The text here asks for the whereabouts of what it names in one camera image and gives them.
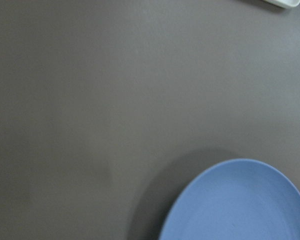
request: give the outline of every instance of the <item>blue plate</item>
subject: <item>blue plate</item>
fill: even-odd
[[[221,162],[185,188],[159,239],[300,240],[300,193],[263,162]]]

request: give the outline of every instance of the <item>gray surface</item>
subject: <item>gray surface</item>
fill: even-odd
[[[0,0],[0,240],[156,236],[233,156],[300,190],[300,5]]]

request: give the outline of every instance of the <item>white object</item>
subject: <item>white object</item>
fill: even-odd
[[[265,0],[265,1],[285,9],[294,8],[298,6],[300,3],[300,0]]]

